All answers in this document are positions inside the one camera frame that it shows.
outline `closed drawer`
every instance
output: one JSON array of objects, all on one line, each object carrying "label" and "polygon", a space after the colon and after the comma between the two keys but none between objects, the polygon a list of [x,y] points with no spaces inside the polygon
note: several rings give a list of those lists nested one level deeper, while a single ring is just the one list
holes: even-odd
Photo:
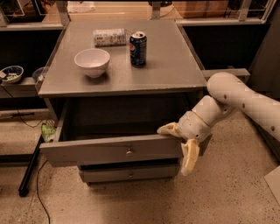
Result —
[{"label": "closed drawer", "polygon": [[178,174],[178,164],[125,167],[119,169],[80,171],[80,178],[86,183],[99,183],[132,179],[170,178]]},{"label": "closed drawer", "polygon": [[55,142],[40,149],[52,166],[182,158],[181,139],[157,129],[185,112],[182,94],[70,99]]}]

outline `drawer handle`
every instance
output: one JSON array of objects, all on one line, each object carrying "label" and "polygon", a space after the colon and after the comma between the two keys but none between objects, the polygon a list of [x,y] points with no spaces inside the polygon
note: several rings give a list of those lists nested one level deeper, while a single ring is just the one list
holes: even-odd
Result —
[{"label": "drawer handle", "polygon": [[132,155],[133,155],[133,150],[131,148],[128,148],[128,150],[126,151],[126,156],[131,157]]}]

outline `soda can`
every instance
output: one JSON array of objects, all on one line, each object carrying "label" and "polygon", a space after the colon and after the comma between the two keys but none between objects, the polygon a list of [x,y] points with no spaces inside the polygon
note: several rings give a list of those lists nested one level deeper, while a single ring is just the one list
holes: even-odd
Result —
[{"label": "soda can", "polygon": [[130,62],[134,67],[146,64],[147,37],[143,31],[136,31],[129,38]]}]

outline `speckled concrete floor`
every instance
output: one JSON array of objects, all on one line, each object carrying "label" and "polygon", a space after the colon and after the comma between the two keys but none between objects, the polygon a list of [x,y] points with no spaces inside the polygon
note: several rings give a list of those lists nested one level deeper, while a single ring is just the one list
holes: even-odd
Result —
[{"label": "speckled concrete floor", "polygon": [[[25,117],[31,125],[36,119]],[[0,151],[32,152],[40,127],[0,120]],[[48,223],[36,195],[36,172],[25,198],[18,187],[25,167],[0,167],[0,223]],[[280,223],[280,206],[264,180],[278,163],[241,112],[213,128],[203,157],[188,177],[88,186],[76,167],[39,175],[39,194],[56,224],[72,223]]]}]

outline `white robotic arm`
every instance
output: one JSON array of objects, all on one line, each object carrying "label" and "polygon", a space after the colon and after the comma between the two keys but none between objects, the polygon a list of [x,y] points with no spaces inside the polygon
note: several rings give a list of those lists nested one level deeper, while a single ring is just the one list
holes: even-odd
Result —
[{"label": "white robotic arm", "polygon": [[280,141],[280,102],[258,94],[248,88],[231,73],[216,73],[208,83],[209,95],[187,111],[178,123],[169,123],[157,130],[159,134],[171,134],[187,140],[182,144],[184,154],[182,173],[187,175],[193,170],[199,155],[199,142],[210,134],[211,128],[239,109]]}]

